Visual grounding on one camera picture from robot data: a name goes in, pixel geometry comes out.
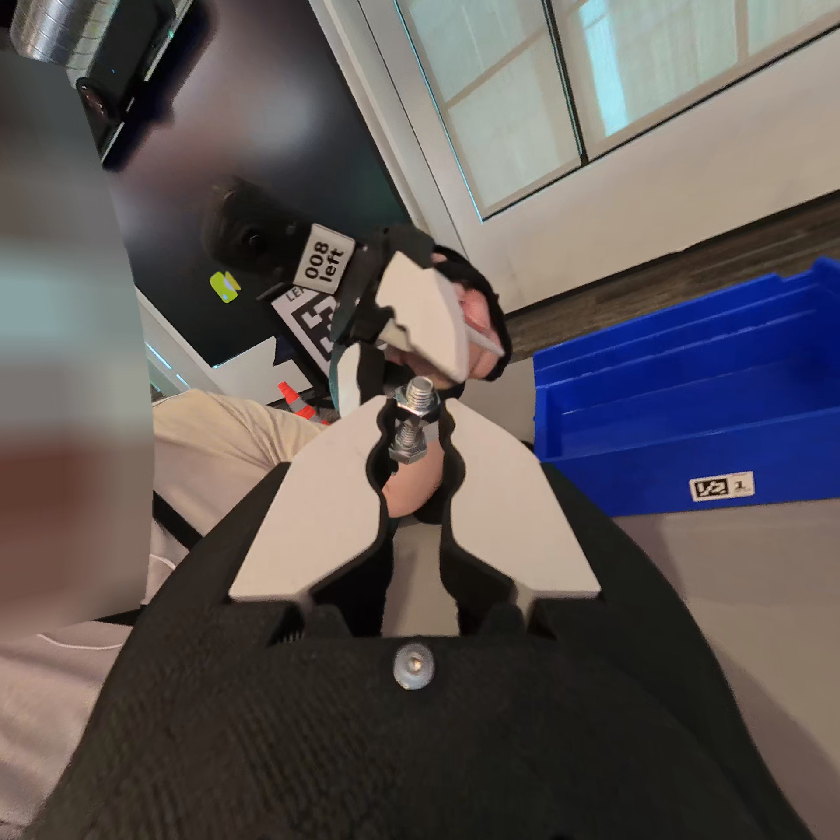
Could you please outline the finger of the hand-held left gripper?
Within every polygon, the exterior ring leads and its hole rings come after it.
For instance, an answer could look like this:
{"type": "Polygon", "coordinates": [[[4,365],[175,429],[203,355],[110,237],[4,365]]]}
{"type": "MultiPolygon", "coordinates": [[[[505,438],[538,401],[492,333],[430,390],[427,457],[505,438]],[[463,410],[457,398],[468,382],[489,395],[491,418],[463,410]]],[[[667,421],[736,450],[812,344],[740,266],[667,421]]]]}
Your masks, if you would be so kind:
{"type": "Polygon", "coordinates": [[[408,366],[420,360],[448,382],[461,385],[469,372],[469,341],[465,318],[450,281],[435,268],[422,268],[396,251],[374,293],[375,306],[385,314],[378,330],[385,358],[408,366]]]}
{"type": "Polygon", "coordinates": [[[340,417],[346,417],[362,404],[359,369],[361,345],[352,344],[336,363],[336,410],[340,417]]]}

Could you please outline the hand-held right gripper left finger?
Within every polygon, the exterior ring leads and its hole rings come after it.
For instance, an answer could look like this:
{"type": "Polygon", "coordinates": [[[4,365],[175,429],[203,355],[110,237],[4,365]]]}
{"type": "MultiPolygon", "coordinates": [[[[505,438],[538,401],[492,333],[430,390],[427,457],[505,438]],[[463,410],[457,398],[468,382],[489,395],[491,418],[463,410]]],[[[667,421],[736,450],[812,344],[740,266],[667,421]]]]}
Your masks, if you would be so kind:
{"type": "Polygon", "coordinates": [[[289,463],[228,590],[236,603],[334,603],[382,623],[393,574],[382,495],[395,401],[377,395],[316,433],[289,463]]]}

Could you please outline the person's left hand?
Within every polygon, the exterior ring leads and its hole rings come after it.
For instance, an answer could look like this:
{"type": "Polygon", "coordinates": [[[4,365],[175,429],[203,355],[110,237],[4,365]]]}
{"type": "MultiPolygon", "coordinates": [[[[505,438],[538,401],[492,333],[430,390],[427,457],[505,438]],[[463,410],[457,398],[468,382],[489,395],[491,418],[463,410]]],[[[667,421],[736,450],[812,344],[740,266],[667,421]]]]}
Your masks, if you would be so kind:
{"type": "Polygon", "coordinates": [[[469,334],[469,379],[485,380],[503,358],[502,342],[491,320],[488,300],[480,290],[458,282],[454,289],[469,334]]]}

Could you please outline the large dark wall screen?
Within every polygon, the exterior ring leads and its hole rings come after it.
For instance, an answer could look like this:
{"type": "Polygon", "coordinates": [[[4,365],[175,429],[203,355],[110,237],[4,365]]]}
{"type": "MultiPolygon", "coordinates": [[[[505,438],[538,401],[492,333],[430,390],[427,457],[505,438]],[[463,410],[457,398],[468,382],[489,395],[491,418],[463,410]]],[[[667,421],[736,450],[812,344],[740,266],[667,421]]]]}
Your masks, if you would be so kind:
{"type": "Polygon", "coordinates": [[[353,237],[410,215],[309,2],[194,2],[107,164],[135,285],[211,367],[273,337],[256,297],[210,286],[214,188],[239,176],[353,237]]]}

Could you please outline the blue plastic bin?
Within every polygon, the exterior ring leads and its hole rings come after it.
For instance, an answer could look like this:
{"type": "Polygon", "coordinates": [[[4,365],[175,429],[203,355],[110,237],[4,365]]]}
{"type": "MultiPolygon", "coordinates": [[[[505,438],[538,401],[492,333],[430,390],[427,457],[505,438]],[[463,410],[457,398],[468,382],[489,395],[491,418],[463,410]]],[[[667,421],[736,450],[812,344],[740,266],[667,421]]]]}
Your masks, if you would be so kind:
{"type": "Polygon", "coordinates": [[[838,498],[837,260],[557,344],[532,363],[536,456],[612,517],[838,498]]]}

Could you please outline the large grid window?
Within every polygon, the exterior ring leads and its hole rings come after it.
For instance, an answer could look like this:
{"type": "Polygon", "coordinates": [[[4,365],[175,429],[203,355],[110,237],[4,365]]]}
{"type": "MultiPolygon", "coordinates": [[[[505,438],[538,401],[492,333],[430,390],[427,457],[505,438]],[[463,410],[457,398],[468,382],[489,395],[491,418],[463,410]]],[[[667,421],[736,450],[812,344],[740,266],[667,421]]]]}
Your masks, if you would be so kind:
{"type": "Polygon", "coordinates": [[[408,1],[481,218],[838,26],[838,1],[408,1]]]}

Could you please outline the silver hex bolt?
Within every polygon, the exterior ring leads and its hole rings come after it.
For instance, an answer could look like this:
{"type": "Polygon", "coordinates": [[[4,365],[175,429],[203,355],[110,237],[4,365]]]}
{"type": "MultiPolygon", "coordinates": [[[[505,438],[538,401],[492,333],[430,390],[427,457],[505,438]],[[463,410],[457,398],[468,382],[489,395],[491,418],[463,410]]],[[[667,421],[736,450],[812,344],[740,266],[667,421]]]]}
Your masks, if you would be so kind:
{"type": "MultiPolygon", "coordinates": [[[[432,380],[421,375],[414,376],[408,383],[397,388],[393,398],[395,396],[397,400],[415,406],[427,405],[432,401],[440,402],[432,380]]],[[[429,425],[420,427],[415,423],[398,423],[395,420],[395,434],[388,449],[391,459],[398,465],[412,465],[424,457],[427,452],[427,427],[429,425]]]]}

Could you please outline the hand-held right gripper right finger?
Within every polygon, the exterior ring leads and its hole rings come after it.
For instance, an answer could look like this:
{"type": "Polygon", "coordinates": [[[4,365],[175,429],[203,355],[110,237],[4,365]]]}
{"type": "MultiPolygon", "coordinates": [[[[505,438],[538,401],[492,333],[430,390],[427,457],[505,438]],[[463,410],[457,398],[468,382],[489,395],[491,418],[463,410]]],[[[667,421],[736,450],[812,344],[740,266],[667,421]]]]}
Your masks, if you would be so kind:
{"type": "Polygon", "coordinates": [[[468,623],[498,604],[528,620],[537,602],[602,587],[536,455],[457,400],[441,412],[441,580],[468,623]]]}

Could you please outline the black framed marker sign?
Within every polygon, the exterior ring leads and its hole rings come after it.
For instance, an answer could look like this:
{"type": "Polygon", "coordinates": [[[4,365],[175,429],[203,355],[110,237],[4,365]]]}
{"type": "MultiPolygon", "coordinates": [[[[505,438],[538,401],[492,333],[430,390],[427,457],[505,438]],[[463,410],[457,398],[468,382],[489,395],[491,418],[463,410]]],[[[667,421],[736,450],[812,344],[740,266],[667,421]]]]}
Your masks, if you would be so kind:
{"type": "Polygon", "coordinates": [[[292,286],[269,305],[279,335],[323,378],[329,377],[336,303],[326,292],[292,286]]]}

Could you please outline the orange traffic cone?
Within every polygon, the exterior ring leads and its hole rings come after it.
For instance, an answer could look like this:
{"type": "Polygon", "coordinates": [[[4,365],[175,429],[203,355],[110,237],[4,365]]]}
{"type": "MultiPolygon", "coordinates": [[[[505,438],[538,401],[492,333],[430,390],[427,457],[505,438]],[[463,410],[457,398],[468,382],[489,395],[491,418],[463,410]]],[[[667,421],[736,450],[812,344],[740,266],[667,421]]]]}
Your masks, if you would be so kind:
{"type": "Polygon", "coordinates": [[[289,412],[317,425],[330,425],[330,421],[324,418],[324,416],[321,415],[313,405],[303,399],[303,397],[288,382],[279,382],[277,388],[281,393],[289,412]]]}

